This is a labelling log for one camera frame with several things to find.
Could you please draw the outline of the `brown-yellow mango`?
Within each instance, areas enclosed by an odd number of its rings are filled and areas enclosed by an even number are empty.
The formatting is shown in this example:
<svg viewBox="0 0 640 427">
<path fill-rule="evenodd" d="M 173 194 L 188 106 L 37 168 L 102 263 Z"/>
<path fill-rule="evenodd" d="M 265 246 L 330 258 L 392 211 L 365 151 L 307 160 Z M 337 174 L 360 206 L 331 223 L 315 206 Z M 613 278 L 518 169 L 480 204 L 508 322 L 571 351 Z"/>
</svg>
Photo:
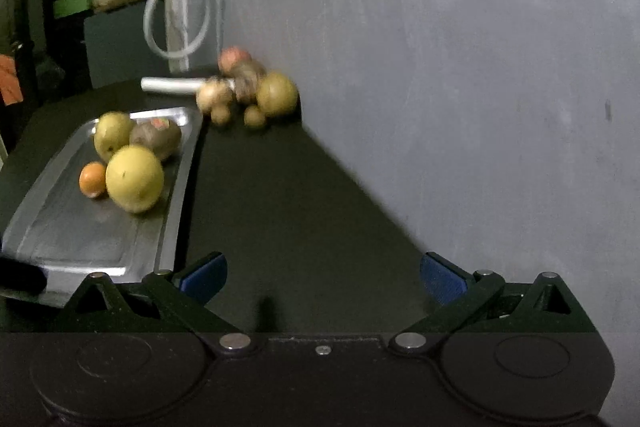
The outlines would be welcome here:
<svg viewBox="0 0 640 427">
<path fill-rule="evenodd" d="M 267 117 L 278 117 L 296 107 L 298 90 L 296 84 L 287 75 L 270 70 L 259 81 L 256 91 L 256 102 L 259 109 Z"/>
</svg>

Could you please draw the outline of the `silver metal tray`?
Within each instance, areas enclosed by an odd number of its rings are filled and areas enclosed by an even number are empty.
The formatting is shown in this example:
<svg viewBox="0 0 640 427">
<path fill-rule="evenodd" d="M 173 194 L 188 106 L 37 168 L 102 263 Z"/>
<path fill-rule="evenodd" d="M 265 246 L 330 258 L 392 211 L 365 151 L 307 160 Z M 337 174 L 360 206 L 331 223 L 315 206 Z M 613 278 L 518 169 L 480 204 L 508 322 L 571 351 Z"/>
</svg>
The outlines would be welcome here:
<svg viewBox="0 0 640 427">
<path fill-rule="evenodd" d="M 117 283 L 137 283 L 150 272 L 174 266 L 184 194 L 203 118 L 197 109 L 180 106 L 130 117 L 135 121 L 168 117 L 182 133 L 179 154 L 168 162 L 163 195 L 153 209 L 134 216 L 106 198 L 80 194 L 80 169 L 98 157 L 93 146 L 96 121 L 88 120 L 43 168 L 3 234 L 5 254 L 46 271 L 49 294 L 73 294 L 93 272 L 103 272 Z"/>
</svg>

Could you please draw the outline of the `dark avocado with sticker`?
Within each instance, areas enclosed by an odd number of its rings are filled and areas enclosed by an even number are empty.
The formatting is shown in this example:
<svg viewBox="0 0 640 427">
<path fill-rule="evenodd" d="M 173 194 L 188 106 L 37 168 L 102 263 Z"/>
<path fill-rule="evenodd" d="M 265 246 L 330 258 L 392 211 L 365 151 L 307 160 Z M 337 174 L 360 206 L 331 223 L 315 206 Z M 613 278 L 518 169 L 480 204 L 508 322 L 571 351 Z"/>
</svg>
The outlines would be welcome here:
<svg viewBox="0 0 640 427">
<path fill-rule="evenodd" d="M 178 153 L 182 133 L 170 118 L 155 117 L 136 124 L 129 135 L 129 143 L 148 148 L 160 161 Z"/>
</svg>

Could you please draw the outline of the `green plastic crate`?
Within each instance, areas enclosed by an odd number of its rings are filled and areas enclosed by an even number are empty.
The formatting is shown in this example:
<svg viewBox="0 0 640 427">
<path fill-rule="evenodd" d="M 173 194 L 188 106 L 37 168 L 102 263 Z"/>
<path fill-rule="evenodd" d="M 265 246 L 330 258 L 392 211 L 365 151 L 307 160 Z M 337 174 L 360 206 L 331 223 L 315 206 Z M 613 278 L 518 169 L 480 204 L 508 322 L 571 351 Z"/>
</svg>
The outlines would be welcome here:
<svg viewBox="0 0 640 427">
<path fill-rule="evenodd" d="M 87 11 L 91 11 L 93 0 L 56 0 L 54 2 L 54 17 L 63 18 Z"/>
</svg>

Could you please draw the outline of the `yellow grapefruit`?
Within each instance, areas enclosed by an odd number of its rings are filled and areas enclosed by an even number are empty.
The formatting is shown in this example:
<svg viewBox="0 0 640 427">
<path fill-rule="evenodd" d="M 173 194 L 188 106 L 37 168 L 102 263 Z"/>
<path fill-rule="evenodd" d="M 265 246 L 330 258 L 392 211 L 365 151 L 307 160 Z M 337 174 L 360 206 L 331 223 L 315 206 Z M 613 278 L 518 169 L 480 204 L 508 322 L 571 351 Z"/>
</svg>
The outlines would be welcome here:
<svg viewBox="0 0 640 427">
<path fill-rule="evenodd" d="M 118 150 L 105 170 L 110 199 L 122 210 L 142 213 L 150 210 L 164 189 L 164 169 L 152 150 L 126 145 Z"/>
</svg>

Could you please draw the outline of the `white cylindrical tube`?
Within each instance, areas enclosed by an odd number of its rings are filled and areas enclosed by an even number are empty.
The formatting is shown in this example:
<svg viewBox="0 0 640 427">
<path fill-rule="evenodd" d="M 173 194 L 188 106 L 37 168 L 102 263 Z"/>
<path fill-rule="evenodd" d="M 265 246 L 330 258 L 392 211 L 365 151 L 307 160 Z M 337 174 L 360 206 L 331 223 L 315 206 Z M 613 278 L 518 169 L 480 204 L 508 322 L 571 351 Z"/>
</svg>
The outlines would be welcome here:
<svg viewBox="0 0 640 427">
<path fill-rule="evenodd" d="M 162 78 L 143 77 L 140 80 L 140 87 L 144 92 L 172 94 L 172 95 L 194 95 L 206 82 L 219 80 L 228 84 L 231 89 L 235 88 L 233 79 L 222 79 L 219 77 L 209 78 Z"/>
</svg>

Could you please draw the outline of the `orange tangerine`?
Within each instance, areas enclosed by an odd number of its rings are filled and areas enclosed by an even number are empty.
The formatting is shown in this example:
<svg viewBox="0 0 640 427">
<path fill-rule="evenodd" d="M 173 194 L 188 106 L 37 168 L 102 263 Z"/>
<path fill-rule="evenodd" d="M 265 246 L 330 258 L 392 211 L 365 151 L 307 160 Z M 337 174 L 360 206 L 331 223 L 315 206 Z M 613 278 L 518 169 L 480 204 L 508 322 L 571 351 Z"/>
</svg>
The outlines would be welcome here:
<svg viewBox="0 0 640 427">
<path fill-rule="evenodd" d="M 106 192 L 106 167 L 99 161 L 89 162 L 81 169 L 78 178 L 79 190 L 88 198 L 99 198 Z"/>
</svg>

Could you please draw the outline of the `orange cloth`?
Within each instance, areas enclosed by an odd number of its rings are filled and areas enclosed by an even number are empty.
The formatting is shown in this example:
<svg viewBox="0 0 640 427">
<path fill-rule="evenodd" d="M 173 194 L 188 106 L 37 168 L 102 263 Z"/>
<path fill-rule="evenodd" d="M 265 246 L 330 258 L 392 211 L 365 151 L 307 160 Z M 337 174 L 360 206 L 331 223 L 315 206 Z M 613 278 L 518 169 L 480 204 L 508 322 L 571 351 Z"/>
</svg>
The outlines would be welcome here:
<svg viewBox="0 0 640 427">
<path fill-rule="evenodd" d="M 6 105 L 24 101 L 14 58 L 6 54 L 0 55 L 0 90 L 2 101 Z"/>
</svg>

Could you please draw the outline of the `red apple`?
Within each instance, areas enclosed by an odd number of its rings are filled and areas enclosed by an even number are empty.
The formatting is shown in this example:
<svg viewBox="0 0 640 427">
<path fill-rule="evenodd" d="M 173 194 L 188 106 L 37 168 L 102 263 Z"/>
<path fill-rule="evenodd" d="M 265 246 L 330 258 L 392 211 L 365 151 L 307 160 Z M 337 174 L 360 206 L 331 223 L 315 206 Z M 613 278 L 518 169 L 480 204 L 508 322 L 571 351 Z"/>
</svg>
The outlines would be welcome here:
<svg viewBox="0 0 640 427">
<path fill-rule="evenodd" d="M 218 68 L 221 74 L 229 74 L 236 63 L 249 60 L 251 57 L 250 52 L 239 46 L 228 46 L 218 55 Z"/>
</svg>

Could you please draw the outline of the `green-yellow pear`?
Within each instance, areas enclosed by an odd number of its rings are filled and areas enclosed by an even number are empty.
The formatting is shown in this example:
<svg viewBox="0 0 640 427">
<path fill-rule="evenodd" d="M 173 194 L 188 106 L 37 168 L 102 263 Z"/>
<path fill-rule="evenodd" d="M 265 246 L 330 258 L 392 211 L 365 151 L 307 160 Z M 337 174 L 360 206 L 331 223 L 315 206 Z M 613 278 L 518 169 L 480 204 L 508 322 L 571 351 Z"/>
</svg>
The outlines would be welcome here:
<svg viewBox="0 0 640 427">
<path fill-rule="evenodd" d="M 134 121 L 127 113 L 108 112 L 98 119 L 94 128 L 93 145 L 104 162 L 109 162 L 118 150 L 129 144 L 132 129 Z"/>
</svg>

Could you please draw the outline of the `dark cabinet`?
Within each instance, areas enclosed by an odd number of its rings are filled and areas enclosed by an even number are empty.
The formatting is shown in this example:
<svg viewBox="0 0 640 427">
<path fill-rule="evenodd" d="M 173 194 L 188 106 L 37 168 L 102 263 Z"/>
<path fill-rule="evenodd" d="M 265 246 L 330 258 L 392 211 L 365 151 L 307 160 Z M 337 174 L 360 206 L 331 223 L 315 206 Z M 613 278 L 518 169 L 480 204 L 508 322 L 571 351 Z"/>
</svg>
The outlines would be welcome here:
<svg viewBox="0 0 640 427">
<path fill-rule="evenodd" d="M 144 9 L 145 2 L 141 1 L 85 19 L 85 45 L 94 89 L 136 78 L 169 74 L 168 63 L 146 44 Z"/>
</svg>

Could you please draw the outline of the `small brown kiwi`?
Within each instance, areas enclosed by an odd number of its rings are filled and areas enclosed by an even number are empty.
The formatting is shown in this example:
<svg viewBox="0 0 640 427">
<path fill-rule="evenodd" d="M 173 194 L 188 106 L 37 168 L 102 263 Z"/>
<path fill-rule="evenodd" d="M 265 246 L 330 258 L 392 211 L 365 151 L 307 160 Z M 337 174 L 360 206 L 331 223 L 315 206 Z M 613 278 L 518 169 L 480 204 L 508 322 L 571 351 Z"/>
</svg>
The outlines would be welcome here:
<svg viewBox="0 0 640 427">
<path fill-rule="evenodd" d="M 224 127 L 231 121 L 231 107 L 226 104 L 215 104 L 210 110 L 210 120 L 216 127 Z"/>
<path fill-rule="evenodd" d="M 247 106 L 243 118 L 244 126 L 248 129 L 257 130 L 265 127 L 266 116 L 257 105 Z"/>
</svg>

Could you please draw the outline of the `striped pepino melon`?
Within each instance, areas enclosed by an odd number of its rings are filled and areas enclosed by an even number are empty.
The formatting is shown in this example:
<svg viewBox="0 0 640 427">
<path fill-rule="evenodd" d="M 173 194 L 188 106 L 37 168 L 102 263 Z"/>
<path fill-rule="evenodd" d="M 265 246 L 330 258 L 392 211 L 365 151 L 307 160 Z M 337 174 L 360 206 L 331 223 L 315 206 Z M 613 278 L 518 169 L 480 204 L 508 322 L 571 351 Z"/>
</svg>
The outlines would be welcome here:
<svg viewBox="0 0 640 427">
<path fill-rule="evenodd" d="M 254 103 L 260 80 L 266 75 L 265 66 L 248 58 L 235 63 L 230 69 L 229 75 L 233 80 L 233 90 L 238 102 L 242 104 Z"/>
<path fill-rule="evenodd" d="M 217 78 L 205 81 L 195 95 L 196 105 L 202 114 L 210 113 L 217 105 L 229 105 L 233 98 L 229 81 Z"/>
</svg>

